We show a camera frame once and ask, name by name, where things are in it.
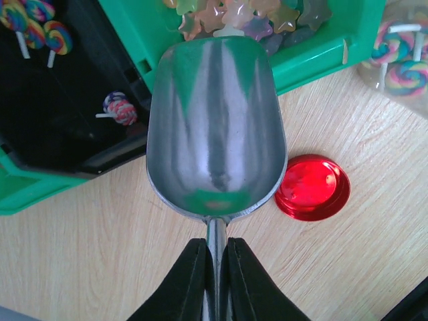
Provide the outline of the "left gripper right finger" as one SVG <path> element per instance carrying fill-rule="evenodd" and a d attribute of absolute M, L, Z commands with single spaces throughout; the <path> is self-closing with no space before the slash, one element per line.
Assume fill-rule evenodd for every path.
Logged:
<path fill-rule="evenodd" d="M 234 320 L 309 319 L 276 286 L 244 239 L 228 239 L 227 261 Z"/>

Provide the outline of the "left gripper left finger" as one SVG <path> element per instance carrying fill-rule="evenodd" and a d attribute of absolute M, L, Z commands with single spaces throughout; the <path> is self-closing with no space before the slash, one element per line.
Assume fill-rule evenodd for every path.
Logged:
<path fill-rule="evenodd" d="M 128 321 L 200 320 L 206 263 L 206 240 L 191 239 L 160 286 Z"/>

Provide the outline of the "metal candy scoop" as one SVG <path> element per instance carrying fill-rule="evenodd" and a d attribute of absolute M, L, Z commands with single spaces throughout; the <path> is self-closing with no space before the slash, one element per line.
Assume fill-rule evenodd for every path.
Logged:
<path fill-rule="evenodd" d="M 250 37 L 171 46 L 156 69 L 146 170 L 158 196 L 207 227 L 201 320 L 228 320 L 227 226 L 278 189 L 288 152 L 272 69 Z"/>

